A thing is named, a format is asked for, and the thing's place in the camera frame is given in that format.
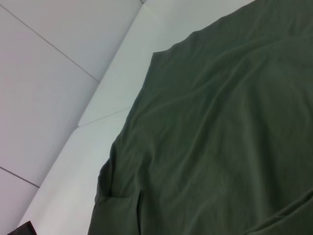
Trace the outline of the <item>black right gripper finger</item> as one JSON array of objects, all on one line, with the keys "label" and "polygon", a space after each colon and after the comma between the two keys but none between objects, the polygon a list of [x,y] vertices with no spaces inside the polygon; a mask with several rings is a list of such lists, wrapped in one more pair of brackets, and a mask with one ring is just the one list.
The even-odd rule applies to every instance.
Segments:
[{"label": "black right gripper finger", "polygon": [[27,221],[7,235],[37,235],[31,221]]}]

